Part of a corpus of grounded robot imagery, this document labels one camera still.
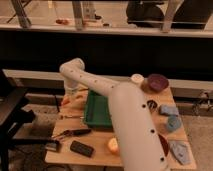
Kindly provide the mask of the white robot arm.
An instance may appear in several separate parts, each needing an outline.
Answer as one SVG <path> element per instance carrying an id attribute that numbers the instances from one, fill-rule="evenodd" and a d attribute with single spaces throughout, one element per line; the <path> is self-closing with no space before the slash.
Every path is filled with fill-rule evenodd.
<path id="1" fill-rule="evenodd" d="M 64 84 L 78 83 L 108 98 L 109 113 L 124 171 L 171 171 L 142 90 L 132 82 L 120 82 L 84 71 L 75 58 L 60 66 Z"/>

